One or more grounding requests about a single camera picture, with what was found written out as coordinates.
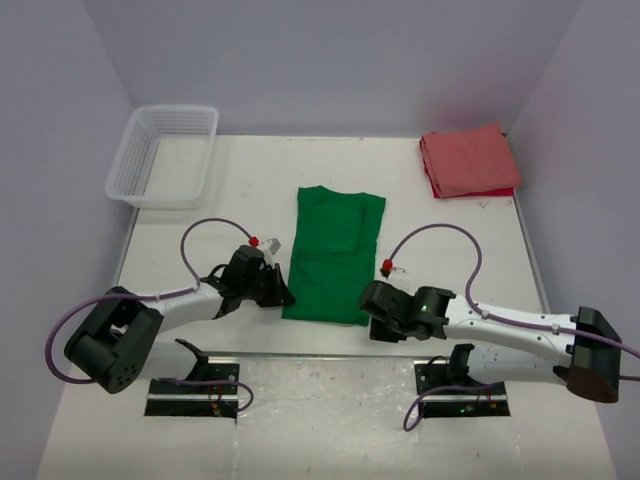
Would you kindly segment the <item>green t shirt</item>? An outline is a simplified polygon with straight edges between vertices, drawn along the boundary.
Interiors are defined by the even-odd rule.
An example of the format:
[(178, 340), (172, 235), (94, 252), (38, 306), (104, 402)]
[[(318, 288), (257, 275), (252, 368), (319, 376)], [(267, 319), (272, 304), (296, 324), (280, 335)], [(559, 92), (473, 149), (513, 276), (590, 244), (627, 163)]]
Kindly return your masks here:
[(385, 207), (385, 198), (368, 193), (339, 193), (324, 186), (298, 189), (288, 277), (295, 303), (283, 308), (284, 319), (369, 323), (358, 300), (374, 278)]

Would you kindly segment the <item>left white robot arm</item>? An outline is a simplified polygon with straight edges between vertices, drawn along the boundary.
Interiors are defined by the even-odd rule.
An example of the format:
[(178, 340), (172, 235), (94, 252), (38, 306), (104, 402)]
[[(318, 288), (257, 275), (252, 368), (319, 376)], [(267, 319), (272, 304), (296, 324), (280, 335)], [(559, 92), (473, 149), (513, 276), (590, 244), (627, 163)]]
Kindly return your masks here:
[(186, 340), (165, 343), (157, 336), (189, 323), (223, 318), (244, 301), (260, 308), (294, 304), (274, 261), (279, 249), (276, 239), (256, 247), (242, 245), (228, 264), (214, 268), (183, 295), (143, 297), (115, 287), (71, 335), (64, 355), (110, 394), (139, 377), (198, 392), (215, 381), (208, 378), (204, 352)]

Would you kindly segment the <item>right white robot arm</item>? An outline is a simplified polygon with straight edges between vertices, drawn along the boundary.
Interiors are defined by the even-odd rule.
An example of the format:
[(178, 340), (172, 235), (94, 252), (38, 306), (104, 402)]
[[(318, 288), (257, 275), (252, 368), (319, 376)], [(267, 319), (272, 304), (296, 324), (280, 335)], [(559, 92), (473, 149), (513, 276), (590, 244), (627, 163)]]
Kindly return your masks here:
[(370, 338), (397, 343), (409, 338), (452, 340), (433, 387), (467, 393), (506, 381), (560, 384), (598, 403), (619, 399), (621, 339), (603, 317), (582, 307), (575, 316), (502, 310), (509, 324), (490, 318), (450, 290), (421, 287), (406, 293), (389, 283), (369, 283), (358, 307), (371, 318)]

